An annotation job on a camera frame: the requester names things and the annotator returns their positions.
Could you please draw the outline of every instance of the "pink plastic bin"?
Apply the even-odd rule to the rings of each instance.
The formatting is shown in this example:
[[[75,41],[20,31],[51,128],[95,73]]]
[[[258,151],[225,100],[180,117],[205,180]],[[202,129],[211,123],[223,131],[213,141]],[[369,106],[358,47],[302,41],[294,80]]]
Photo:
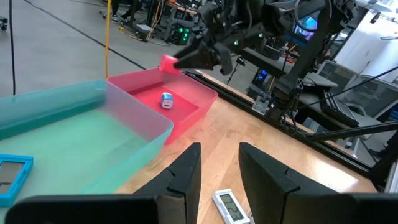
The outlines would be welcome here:
[[[159,68],[109,77],[108,81],[173,122],[174,128],[166,145],[204,117],[218,95],[182,73],[175,75]],[[174,98],[173,107],[169,110],[160,105],[164,92],[171,93]]]

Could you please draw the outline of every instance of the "small screen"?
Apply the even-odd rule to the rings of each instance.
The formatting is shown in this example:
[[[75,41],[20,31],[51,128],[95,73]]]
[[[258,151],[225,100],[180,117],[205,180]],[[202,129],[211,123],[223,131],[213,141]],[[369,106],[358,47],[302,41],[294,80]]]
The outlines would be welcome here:
[[[2,162],[0,164],[0,194],[8,193],[23,166],[23,162]]]
[[[300,21],[307,28],[315,29],[318,26],[318,22],[311,16],[304,17]],[[309,32],[309,31],[301,29],[299,26],[295,26],[294,32],[296,34],[303,35],[307,40],[310,40],[314,34],[313,32]]]
[[[229,194],[220,195],[220,198],[234,221],[244,218]]]

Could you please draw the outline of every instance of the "white wall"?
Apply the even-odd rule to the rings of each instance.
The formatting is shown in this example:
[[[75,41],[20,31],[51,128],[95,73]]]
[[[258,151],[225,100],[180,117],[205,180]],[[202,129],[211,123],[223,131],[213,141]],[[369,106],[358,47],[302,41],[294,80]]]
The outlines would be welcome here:
[[[373,14],[368,12],[340,50],[337,63],[363,75],[376,76],[398,65],[398,40],[381,40],[380,37],[392,35],[398,24],[379,18],[370,23]],[[382,77],[392,82],[397,71]]]

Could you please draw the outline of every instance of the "teal plastic bin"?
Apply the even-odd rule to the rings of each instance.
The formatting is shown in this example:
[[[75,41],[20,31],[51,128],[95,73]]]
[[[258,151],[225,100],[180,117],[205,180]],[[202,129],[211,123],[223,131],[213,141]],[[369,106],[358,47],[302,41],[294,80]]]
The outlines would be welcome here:
[[[0,98],[0,110],[0,154],[34,157],[17,200],[112,193],[158,155],[173,128],[104,80]]]

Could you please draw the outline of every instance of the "digital scale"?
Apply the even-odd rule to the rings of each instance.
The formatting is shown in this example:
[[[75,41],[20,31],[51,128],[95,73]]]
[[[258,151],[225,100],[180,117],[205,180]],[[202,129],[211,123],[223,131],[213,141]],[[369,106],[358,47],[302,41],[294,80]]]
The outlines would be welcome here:
[[[226,224],[250,223],[250,219],[244,213],[231,189],[216,191],[213,194],[213,201]]]
[[[11,207],[33,166],[33,157],[0,154],[0,207]]]

